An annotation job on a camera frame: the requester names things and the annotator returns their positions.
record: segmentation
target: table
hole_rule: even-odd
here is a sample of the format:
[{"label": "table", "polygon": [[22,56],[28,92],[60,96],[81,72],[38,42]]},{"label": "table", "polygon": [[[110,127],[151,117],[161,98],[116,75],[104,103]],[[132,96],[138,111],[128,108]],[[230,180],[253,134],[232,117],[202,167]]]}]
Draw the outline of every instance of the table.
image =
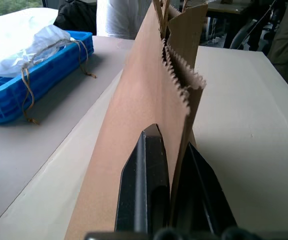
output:
[{"label": "table", "polygon": [[[119,41],[124,51],[132,45],[99,38],[97,49],[104,41]],[[200,47],[195,70],[207,80],[193,125],[197,148],[215,171],[237,223],[250,231],[288,231],[288,85],[261,52]],[[2,215],[0,240],[64,238],[120,76],[112,82],[107,77],[111,84]]]},{"label": "table", "polygon": [[[200,3],[201,0],[190,0],[187,4],[189,7],[193,7]],[[221,0],[208,3],[207,17],[229,21],[224,48],[230,48],[235,35],[246,24],[248,12],[251,11],[252,5],[251,0],[233,0],[232,4],[221,4]]]},{"label": "table", "polygon": [[30,111],[40,126],[23,118],[0,126],[0,216],[123,68],[133,44],[99,36],[93,43],[88,70],[97,79],[76,69]]}]

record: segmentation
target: window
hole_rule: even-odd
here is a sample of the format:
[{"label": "window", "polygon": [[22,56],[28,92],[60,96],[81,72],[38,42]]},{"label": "window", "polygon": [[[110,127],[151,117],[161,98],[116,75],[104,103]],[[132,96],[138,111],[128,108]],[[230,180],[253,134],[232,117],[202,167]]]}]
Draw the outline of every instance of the window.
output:
[{"label": "window", "polygon": [[0,16],[22,9],[40,8],[42,0],[0,0]]}]

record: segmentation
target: brown paper bag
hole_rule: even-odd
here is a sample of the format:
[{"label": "brown paper bag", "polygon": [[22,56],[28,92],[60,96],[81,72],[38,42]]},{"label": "brown paper bag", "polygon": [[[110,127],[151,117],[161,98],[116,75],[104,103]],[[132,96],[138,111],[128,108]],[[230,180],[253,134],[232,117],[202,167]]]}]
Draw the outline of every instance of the brown paper bag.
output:
[{"label": "brown paper bag", "polygon": [[[205,86],[190,66],[195,64],[206,11],[207,5],[201,5],[181,14],[166,5],[161,9],[158,0],[149,7],[103,120],[66,240],[114,230],[122,169],[151,124],[158,124],[162,134],[169,181],[176,191]],[[161,39],[167,20],[163,13],[168,16],[167,42]]]}]

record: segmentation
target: plastic crate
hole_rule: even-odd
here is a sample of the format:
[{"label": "plastic crate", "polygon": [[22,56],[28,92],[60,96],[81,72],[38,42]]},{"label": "plastic crate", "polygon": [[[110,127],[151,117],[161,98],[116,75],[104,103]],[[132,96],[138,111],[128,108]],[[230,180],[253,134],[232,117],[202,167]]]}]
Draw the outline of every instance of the plastic crate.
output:
[{"label": "plastic crate", "polygon": [[[92,33],[67,31],[71,37],[81,40],[85,44],[88,57],[94,52]],[[46,94],[55,84],[61,81],[69,73],[80,66],[79,54],[81,62],[86,60],[86,51],[80,44],[81,53],[76,43],[61,49],[49,59],[29,69],[30,88],[34,94],[34,98],[38,101]],[[27,94],[22,77],[0,77],[0,124],[7,123],[17,119],[23,115],[22,104]],[[27,109],[32,102],[29,94],[24,104]]]}]

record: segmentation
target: white shirt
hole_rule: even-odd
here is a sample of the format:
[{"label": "white shirt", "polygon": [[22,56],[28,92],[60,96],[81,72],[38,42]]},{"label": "white shirt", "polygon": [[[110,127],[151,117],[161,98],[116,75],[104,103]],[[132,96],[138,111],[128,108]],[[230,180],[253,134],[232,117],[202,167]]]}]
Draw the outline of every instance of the white shirt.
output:
[{"label": "white shirt", "polygon": [[[97,0],[98,36],[135,39],[151,0]],[[180,0],[171,0],[179,8]]]}]

